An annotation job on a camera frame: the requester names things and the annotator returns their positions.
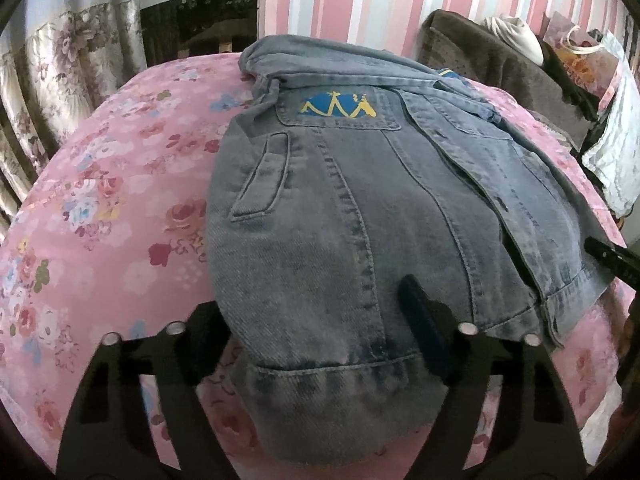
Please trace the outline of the blue denim jacket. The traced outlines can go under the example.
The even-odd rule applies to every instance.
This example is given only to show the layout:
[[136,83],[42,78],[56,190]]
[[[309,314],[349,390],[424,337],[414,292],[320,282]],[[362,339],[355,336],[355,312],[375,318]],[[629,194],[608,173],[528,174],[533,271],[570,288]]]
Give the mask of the blue denim jacket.
[[445,386],[397,297],[559,346],[612,282],[604,229],[541,148],[464,82],[301,36],[248,47],[253,101],[214,161],[205,252],[264,449],[339,465],[430,424]]

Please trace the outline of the white patterned plastic bag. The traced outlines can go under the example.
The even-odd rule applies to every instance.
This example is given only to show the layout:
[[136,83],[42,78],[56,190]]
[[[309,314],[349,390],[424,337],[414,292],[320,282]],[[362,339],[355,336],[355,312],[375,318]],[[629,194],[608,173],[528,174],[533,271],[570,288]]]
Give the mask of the white patterned plastic bag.
[[612,32],[604,34],[601,44],[620,60],[622,76],[604,131],[582,155],[582,164],[600,181],[608,208],[623,217],[639,198],[639,90],[623,46]]

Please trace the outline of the pink paper gift bag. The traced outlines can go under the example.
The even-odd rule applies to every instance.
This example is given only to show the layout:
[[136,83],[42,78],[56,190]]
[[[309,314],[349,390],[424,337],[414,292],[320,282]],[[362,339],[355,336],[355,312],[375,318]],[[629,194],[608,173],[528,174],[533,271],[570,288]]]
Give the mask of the pink paper gift bag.
[[574,84],[597,99],[598,112],[603,113],[620,84],[620,60],[558,11],[551,15],[544,42]]

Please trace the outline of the pink floral bed sheet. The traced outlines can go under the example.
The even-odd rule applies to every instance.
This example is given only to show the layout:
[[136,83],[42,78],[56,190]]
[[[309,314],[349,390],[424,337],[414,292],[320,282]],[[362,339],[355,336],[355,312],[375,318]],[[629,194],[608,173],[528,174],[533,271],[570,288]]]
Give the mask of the pink floral bed sheet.
[[[155,335],[213,297],[203,249],[205,195],[219,142],[247,106],[239,54],[185,58],[145,70],[102,104],[44,168],[1,245],[1,401],[55,468],[65,417],[108,332]],[[616,244],[622,234],[562,145],[513,98],[474,84],[525,129],[588,197]],[[582,426],[588,463],[600,455],[620,387],[616,347],[634,293],[614,282],[553,361]],[[226,376],[228,347],[198,388],[242,479],[401,479],[428,428],[342,468],[272,460]]]

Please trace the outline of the white cloth bundle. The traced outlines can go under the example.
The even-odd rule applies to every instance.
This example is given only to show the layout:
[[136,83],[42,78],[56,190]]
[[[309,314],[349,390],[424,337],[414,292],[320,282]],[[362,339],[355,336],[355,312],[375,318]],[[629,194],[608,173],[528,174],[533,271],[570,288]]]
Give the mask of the white cloth bundle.
[[524,58],[539,67],[542,66],[544,52],[526,21],[517,16],[500,14],[484,18],[482,26]]

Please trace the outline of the dark brown blanket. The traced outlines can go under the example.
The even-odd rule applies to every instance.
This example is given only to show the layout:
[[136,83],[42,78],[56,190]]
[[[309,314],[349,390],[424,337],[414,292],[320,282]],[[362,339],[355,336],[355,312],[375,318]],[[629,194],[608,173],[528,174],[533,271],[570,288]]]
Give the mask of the dark brown blanket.
[[508,92],[526,110],[544,116],[579,152],[598,122],[598,99],[568,76],[546,44],[536,65],[497,36],[464,16],[432,12],[420,30],[418,61]]

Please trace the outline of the floral beige curtain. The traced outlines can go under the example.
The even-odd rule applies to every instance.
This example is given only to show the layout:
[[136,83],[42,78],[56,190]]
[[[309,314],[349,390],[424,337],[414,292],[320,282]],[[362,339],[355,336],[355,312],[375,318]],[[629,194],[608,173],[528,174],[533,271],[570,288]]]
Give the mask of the floral beige curtain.
[[1,32],[1,227],[78,125],[145,70],[139,0],[21,0]]

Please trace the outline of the white and black appliance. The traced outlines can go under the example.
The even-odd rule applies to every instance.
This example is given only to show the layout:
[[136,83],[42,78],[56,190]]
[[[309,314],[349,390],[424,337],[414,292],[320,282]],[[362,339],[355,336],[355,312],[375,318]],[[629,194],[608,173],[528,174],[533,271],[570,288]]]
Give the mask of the white and black appliance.
[[258,0],[139,0],[149,66],[240,52],[256,40]]

